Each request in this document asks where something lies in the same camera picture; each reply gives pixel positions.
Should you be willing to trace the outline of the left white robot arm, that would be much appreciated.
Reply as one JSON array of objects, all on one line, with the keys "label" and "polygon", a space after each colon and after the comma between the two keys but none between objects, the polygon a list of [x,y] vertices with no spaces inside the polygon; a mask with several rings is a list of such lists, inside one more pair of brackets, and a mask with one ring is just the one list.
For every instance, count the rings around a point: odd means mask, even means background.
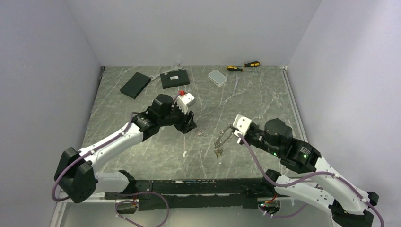
[{"label": "left white robot arm", "polygon": [[128,148],[159,133],[160,128],[174,126],[183,134],[197,127],[189,108],[195,97],[179,91],[175,97],[160,94],[145,111],[132,112],[127,123],[101,141],[79,150],[63,151],[54,175],[52,199],[71,199],[81,203],[92,194],[114,192],[125,199],[137,193],[137,181],[125,170],[101,173],[100,169]]}]

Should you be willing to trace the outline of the large metal keyring with rings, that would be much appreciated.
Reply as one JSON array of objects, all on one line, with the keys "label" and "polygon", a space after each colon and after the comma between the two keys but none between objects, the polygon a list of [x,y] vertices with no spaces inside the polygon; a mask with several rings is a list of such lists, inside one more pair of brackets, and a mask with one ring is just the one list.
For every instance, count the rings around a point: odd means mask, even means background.
[{"label": "large metal keyring with rings", "polygon": [[234,128],[233,125],[228,124],[227,127],[221,130],[220,133],[218,134],[218,137],[214,143],[214,152],[217,160],[219,160],[219,158],[223,154],[223,146],[227,144],[234,137],[235,131],[236,128]]}]

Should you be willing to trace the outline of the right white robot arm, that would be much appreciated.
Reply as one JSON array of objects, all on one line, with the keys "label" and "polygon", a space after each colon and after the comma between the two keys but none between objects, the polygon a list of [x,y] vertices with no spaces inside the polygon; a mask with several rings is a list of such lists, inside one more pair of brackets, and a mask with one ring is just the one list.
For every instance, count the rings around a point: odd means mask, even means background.
[{"label": "right white robot arm", "polygon": [[[327,213],[341,227],[370,227],[375,217],[384,226],[383,218],[375,209],[378,194],[351,184],[316,148],[295,139],[292,128],[282,120],[271,119],[260,129],[251,119],[241,117],[236,128],[238,143],[246,145],[265,179],[260,185],[264,195],[278,193],[300,200]],[[277,157],[287,169],[305,176],[293,180],[281,173],[263,170],[252,147]]]}]

